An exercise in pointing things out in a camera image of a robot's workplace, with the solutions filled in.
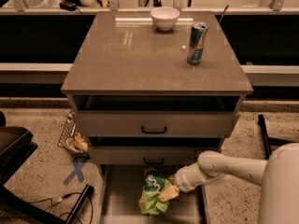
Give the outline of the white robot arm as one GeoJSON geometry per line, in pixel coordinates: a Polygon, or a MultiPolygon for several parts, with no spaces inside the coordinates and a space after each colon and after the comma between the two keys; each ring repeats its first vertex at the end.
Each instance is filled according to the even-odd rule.
{"type": "Polygon", "coordinates": [[[162,191],[162,202],[201,185],[232,175],[262,188],[258,224],[299,224],[299,144],[273,151],[267,160],[236,158],[215,151],[201,153],[197,162],[179,169],[162,191]]]}

